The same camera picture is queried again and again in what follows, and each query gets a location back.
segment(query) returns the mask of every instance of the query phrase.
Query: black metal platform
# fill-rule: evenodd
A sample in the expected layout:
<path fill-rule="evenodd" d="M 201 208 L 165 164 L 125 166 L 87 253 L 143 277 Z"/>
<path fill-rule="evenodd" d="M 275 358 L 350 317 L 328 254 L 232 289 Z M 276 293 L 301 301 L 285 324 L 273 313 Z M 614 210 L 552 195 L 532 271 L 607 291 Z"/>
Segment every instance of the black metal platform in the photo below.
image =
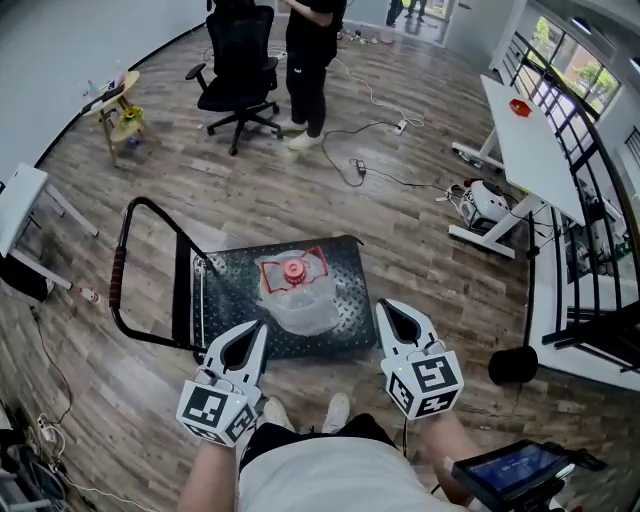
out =
<path fill-rule="evenodd" d="M 284 251 L 306 251 L 315 246 L 322 249 L 336 283 L 335 305 L 340 314 L 340 323 L 316 336 L 300 336 L 282 329 L 269 311 L 257 304 L 260 271 L 255 260 Z M 215 272 L 207 268 L 199 257 L 194 260 L 192 297 L 193 339 L 196 346 L 208 347 L 217 336 L 250 320 L 262 320 L 269 325 L 269 359 L 331 356 L 338 351 L 366 349 L 376 344 L 373 316 L 355 237 L 345 235 L 264 245 L 221 251 L 208 256 Z"/>

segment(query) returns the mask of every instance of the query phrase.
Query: red object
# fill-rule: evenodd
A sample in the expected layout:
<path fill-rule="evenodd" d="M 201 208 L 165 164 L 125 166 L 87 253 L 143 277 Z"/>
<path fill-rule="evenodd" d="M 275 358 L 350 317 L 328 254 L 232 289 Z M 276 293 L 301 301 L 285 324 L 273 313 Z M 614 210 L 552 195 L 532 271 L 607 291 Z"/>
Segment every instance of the red object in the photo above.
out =
<path fill-rule="evenodd" d="M 304 261 L 293 259 L 284 264 L 284 278 L 289 284 L 300 284 L 307 277 L 307 269 L 304 268 Z"/>
<path fill-rule="evenodd" d="M 307 254 L 313 254 L 322 262 L 322 274 L 318 276 L 314 276 L 310 281 L 305 281 L 307 278 L 307 268 L 309 267 L 309 262 L 305 261 L 304 257 Z M 282 265 L 284 266 L 284 279 L 289 284 L 291 284 L 291 288 L 276 288 L 275 290 L 269 286 L 269 281 L 267 279 L 267 274 L 265 272 L 265 265 Z M 300 258 L 292 258 L 290 260 L 281 263 L 279 261 L 263 261 L 260 263 L 260 273 L 262 274 L 262 279 L 264 279 L 264 284 L 267 287 L 267 292 L 269 294 L 279 292 L 279 291 L 287 291 L 295 288 L 296 286 L 309 285 L 315 282 L 316 279 L 321 277 L 327 277 L 329 275 L 329 267 L 327 266 L 327 260 L 324 257 L 324 253 L 320 247 L 312 247 L 307 250 Z"/>
<path fill-rule="evenodd" d="M 529 105 L 522 100 L 513 99 L 509 102 L 509 106 L 517 116 L 529 117 L 529 114 L 532 112 Z"/>

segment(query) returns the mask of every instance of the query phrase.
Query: red handle grip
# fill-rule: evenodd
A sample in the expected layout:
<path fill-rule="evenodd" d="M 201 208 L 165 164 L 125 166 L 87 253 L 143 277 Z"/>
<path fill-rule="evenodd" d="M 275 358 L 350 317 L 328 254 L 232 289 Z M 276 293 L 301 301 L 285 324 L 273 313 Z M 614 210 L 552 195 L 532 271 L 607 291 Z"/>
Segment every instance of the red handle grip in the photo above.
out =
<path fill-rule="evenodd" d="M 109 306 L 120 308 L 122 296 L 122 275 L 124 274 L 124 262 L 127 259 L 127 249 L 116 247 L 116 255 L 113 258 L 113 270 L 111 272 L 111 286 L 109 287 Z"/>

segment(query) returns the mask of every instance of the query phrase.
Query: black shirt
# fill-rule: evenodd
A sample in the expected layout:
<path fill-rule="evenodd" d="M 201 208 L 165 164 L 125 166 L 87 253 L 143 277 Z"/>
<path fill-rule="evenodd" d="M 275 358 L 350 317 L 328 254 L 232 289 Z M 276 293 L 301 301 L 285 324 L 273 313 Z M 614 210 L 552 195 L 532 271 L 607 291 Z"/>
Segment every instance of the black shirt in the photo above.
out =
<path fill-rule="evenodd" d="M 298 0 L 302 5 L 319 13 L 332 13 L 333 20 L 328 27 L 321 27 L 302 14 L 291 9 L 287 26 L 287 53 L 289 59 L 305 59 L 322 66 L 338 54 L 336 37 L 342 25 L 347 0 Z"/>

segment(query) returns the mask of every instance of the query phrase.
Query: plastic bag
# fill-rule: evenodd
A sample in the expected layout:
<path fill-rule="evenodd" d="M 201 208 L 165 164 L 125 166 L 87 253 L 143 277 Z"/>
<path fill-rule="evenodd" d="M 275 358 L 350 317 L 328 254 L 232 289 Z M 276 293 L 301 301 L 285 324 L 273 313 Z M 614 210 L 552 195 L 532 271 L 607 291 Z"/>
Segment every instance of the plastic bag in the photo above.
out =
<path fill-rule="evenodd" d="M 261 272 L 258 305 L 283 329 L 314 336 L 338 325 L 336 285 L 319 247 L 262 257 L 256 264 Z"/>

